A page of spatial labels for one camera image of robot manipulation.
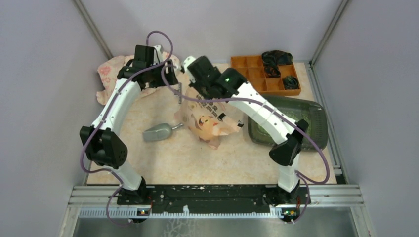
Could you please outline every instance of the gray floor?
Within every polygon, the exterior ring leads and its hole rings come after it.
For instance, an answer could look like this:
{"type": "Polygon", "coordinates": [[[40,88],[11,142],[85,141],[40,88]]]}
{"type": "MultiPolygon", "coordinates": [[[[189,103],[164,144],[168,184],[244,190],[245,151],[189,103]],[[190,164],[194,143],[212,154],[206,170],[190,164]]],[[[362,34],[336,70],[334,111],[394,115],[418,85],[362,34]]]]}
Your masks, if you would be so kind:
{"type": "Polygon", "coordinates": [[[107,219],[79,219],[76,237],[354,237],[349,208],[311,208],[299,223],[275,219],[150,219],[128,228],[107,219]]]}

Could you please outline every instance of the beige table surface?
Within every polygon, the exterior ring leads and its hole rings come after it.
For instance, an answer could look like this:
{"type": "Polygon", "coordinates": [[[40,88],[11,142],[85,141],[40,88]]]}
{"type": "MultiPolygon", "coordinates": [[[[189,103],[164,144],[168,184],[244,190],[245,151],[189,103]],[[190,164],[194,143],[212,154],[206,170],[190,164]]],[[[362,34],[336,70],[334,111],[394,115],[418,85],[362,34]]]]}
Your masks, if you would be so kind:
{"type": "MultiPolygon", "coordinates": [[[[215,64],[224,71],[228,64],[215,64]]],[[[295,98],[314,100],[304,63],[295,63],[301,94],[295,98]]],[[[186,76],[179,81],[187,80],[186,76]]],[[[245,126],[239,133],[221,137],[218,150],[199,142],[188,129],[177,130],[169,139],[145,143],[142,131],[162,122],[177,124],[174,113],[179,109],[177,97],[167,88],[137,99],[123,123],[120,138],[128,147],[127,160],[147,184],[276,184],[278,165],[271,160],[270,147],[253,143],[248,135],[247,119],[241,111],[229,106],[229,116],[245,126]]],[[[324,154],[333,172],[328,148],[324,154]]],[[[98,169],[95,163],[91,170],[98,169]]],[[[302,152],[299,170],[314,180],[323,180],[326,170],[318,153],[302,152]]],[[[90,174],[88,184],[116,184],[107,172],[90,174]]],[[[328,183],[335,184],[334,174],[328,183]]]]}

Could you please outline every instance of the wooden organizer box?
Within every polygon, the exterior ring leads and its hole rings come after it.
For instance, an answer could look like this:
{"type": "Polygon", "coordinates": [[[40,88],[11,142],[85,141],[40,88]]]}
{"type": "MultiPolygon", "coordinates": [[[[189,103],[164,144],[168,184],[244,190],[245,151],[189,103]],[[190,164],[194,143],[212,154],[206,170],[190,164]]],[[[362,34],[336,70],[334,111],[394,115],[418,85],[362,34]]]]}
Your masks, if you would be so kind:
{"type": "Polygon", "coordinates": [[[287,76],[297,78],[294,65],[278,66],[281,73],[280,78],[268,78],[262,63],[261,56],[238,56],[231,57],[231,67],[246,77],[259,93],[271,95],[291,96],[299,95],[301,87],[298,82],[298,89],[285,90],[282,79],[287,76]]]}

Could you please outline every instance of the metal scoop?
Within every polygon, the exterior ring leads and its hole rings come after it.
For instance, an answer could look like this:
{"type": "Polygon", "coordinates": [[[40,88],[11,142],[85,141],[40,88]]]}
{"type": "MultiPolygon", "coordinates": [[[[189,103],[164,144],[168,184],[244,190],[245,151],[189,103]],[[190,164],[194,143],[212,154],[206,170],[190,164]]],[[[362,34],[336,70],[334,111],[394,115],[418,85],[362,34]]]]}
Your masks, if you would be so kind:
{"type": "Polygon", "coordinates": [[[175,129],[178,129],[182,126],[182,123],[174,127],[170,126],[168,123],[160,123],[159,125],[149,128],[143,132],[144,141],[155,142],[165,140],[173,134],[175,129]]]}

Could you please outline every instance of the tray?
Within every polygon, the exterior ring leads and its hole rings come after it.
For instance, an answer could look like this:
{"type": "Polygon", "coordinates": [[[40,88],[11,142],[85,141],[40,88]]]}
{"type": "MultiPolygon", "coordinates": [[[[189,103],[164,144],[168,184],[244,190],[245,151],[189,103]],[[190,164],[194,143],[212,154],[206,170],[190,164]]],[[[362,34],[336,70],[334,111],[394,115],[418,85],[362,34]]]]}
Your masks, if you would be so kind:
{"type": "Polygon", "coordinates": [[[293,76],[298,80],[294,65],[278,66],[281,73],[280,78],[267,78],[261,56],[231,57],[231,67],[245,76],[259,93],[282,96],[299,95],[301,93],[300,86],[298,89],[286,90],[282,82],[283,78],[287,76],[293,76]]]}
{"type": "MultiPolygon", "coordinates": [[[[262,94],[262,96],[285,115],[295,120],[306,120],[309,124],[307,134],[320,149],[326,147],[329,138],[327,118],[325,110],[320,104],[308,100],[269,94],[262,94]]],[[[251,118],[249,118],[248,124],[249,137],[253,142],[266,146],[273,146],[275,144],[271,136],[251,118]]],[[[316,151],[313,145],[305,138],[302,142],[302,150],[308,152],[316,151]]]]}

